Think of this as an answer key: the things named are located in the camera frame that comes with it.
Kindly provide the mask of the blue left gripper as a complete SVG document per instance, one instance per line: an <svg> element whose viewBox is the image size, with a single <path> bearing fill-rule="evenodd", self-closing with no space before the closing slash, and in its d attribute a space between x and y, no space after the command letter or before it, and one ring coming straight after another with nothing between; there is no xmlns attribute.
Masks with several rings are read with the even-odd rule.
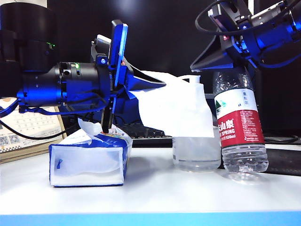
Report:
<svg viewBox="0 0 301 226"><path fill-rule="evenodd" d="M101 126L108 132L114 113L138 112L138 99L127 91L157 89L166 86L163 81L152 78L132 66L125 58L128 25L121 20L112 20L112 37L108 55L98 53L104 41L98 37L91 47L104 101Z"/></svg>

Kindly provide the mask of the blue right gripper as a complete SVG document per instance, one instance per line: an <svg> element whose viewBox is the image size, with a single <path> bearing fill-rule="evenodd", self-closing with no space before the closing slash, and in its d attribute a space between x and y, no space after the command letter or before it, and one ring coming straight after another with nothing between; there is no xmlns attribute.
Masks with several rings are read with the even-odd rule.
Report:
<svg viewBox="0 0 301 226"><path fill-rule="evenodd" d="M259 66L261 52L256 33L262 23L223 23L222 32L239 32L236 35L214 36L206 49L190 65L192 72L220 71L249 64Z"/></svg>

